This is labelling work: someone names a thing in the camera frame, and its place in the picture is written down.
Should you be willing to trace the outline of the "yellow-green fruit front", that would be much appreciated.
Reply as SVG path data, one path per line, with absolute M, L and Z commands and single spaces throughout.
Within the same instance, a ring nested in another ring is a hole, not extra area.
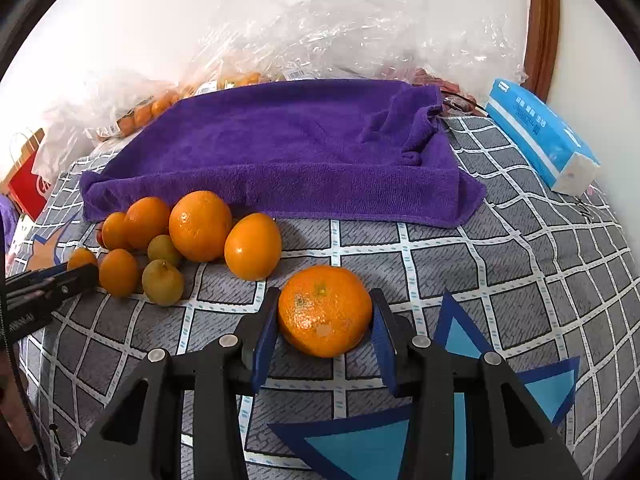
M 142 288 L 154 304 L 170 307 L 182 297 L 184 276 L 167 260 L 152 260 L 143 270 Z

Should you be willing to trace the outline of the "brown wooden door frame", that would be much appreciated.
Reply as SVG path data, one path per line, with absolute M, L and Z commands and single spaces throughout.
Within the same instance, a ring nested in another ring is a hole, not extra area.
M 559 43 L 560 0 L 529 0 L 524 87 L 546 102 Z

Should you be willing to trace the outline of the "clear plastic bag heap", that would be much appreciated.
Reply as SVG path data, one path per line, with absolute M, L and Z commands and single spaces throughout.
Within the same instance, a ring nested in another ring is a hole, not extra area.
M 450 82 L 480 102 L 497 78 L 526 81 L 503 16 L 442 39 L 425 0 L 221 0 L 183 79 L 227 89 L 301 79 Z

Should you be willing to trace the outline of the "grey checked bedspread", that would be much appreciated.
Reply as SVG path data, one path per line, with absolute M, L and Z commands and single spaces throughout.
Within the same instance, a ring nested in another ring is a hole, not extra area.
M 559 432 L 586 478 L 612 474 L 639 432 L 639 259 L 598 188 L 578 198 L 551 192 L 488 119 L 451 118 L 448 127 L 461 166 L 487 190 L 464 226 L 284 219 L 282 258 L 263 282 L 242 281 L 221 262 L 188 262 L 173 307 L 103 290 L 63 304 L 18 346 L 48 449 L 74 452 L 146 352 L 201 349 L 256 310 L 268 287 L 332 264 L 381 289 L 425 335 L 450 292 L 518 372 L 578 359 Z

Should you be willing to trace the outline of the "plastic bag of oranges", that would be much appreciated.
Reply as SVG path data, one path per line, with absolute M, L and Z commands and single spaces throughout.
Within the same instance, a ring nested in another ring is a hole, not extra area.
M 266 80 L 258 72 L 214 70 L 180 84 L 125 75 L 85 103 L 64 104 L 50 115 L 32 173 L 49 184 L 98 145 L 139 132 L 178 102 L 200 93 L 239 88 Z

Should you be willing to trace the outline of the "large textured mandarin orange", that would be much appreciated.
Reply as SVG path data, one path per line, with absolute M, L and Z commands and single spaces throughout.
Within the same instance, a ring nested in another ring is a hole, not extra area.
M 278 320 L 297 350 L 332 359 L 360 343 L 372 318 L 372 300 L 355 273 L 340 266 L 310 266 L 283 286 Z

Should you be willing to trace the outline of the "red paper shopping bag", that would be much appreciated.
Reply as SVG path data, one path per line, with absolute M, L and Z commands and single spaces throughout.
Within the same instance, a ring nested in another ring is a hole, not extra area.
M 33 152 L 13 171 L 8 182 L 9 196 L 20 207 L 21 212 L 36 221 L 46 206 L 50 194 L 50 183 L 32 172 L 37 153 Z

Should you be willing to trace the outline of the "yellow-green fruit back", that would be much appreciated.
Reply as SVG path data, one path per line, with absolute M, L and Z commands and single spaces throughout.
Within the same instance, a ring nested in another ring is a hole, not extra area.
M 182 255 L 175 248 L 168 234 L 160 234 L 154 237 L 146 248 L 146 255 L 150 261 L 166 260 L 172 266 L 178 268 L 182 261 Z

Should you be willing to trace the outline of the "smooth oval orange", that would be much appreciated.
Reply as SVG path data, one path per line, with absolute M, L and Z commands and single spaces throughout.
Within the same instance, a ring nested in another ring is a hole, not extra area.
M 224 244 L 224 260 L 229 270 L 244 281 L 262 281 L 278 265 L 282 237 L 273 218 L 249 214 L 230 231 Z

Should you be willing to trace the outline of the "small oval kumquat orange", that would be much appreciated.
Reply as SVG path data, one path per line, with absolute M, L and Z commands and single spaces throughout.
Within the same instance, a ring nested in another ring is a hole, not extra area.
M 138 286 L 140 270 L 138 262 L 126 249 L 117 248 L 108 252 L 99 266 L 99 282 L 114 297 L 127 297 Z

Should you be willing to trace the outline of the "yellow-green fruit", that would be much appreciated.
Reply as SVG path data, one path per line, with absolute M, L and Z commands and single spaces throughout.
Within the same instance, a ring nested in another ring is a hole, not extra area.
M 182 297 L 184 276 L 167 260 L 152 260 L 143 270 L 142 288 L 154 304 L 170 307 Z
M 160 234 L 154 237 L 146 248 L 146 255 L 150 261 L 166 260 L 172 266 L 178 268 L 182 261 L 182 255 L 175 248 L 168 234 Z

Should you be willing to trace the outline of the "blue tissue pack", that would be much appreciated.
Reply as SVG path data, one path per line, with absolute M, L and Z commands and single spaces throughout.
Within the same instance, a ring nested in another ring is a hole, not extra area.
M 601 165 L 591 148 L 532 92 L 497 78 L 486 110 L 551 191 L 579 196 L 596 180 Z

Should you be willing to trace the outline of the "medium orange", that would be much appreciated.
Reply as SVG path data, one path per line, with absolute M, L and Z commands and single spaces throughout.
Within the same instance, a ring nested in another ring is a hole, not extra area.
M 127 210 L 124 218 L 126 241 L 132 249 L 145 250 L 151 240 L 165 234 L 170 216 L 169 206 L 160 198 L 140 198 Z

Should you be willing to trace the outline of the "purple towel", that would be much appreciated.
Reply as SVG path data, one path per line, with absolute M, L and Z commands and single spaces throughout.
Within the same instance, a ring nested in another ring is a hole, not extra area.
M 156 196 L 210 191 L 236 214 L 453 229 L 485 185 L 460 166 L 442 94 L 394 80 L 258 84 L 178 102 L 80 179 L 90 221 Z

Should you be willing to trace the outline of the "large round orange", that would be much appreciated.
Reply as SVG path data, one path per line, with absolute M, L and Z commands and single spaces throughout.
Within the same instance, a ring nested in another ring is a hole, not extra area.
M 169 217 L 172 244 L 184 258 L 194 262 L 220 258 L 231 228 L 229 206 L 210 191 L 186 194 L 172 208 Z

